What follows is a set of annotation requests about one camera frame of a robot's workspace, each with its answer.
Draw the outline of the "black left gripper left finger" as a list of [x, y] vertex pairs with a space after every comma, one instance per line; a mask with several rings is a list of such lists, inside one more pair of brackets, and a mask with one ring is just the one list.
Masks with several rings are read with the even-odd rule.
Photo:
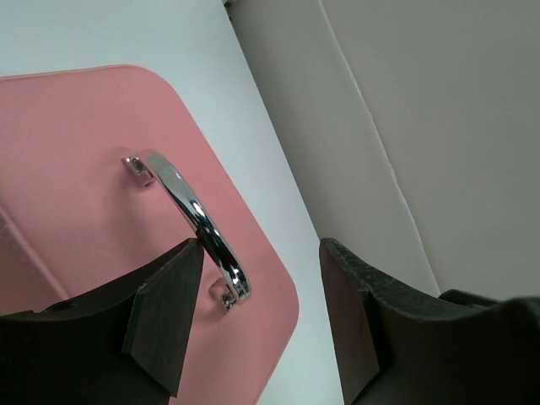
[[188, 239], [85, 294], [3, 316], [2, 403], [168, 403], [179, 391], [203, 257]]

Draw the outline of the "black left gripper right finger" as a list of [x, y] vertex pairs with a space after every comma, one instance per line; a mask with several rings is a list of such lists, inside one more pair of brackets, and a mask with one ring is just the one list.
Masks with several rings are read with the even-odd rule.
[[333, 238], [319, 255], [347, 404], [538, 403], [538, 298], [435, 297]]

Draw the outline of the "pink box with metal handle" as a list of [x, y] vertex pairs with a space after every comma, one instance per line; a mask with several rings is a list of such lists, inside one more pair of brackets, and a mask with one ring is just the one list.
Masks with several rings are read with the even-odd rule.
[[1, 80], [1, 310], [40, 310], [193, 237], [159, 184], [123, 159], [152, 149], [224, 233], [251, 296], [224, 310], [206, 259], [177, 404], [254, 404], [299, 318], [294, 282], [180, 96], [119, 65]]

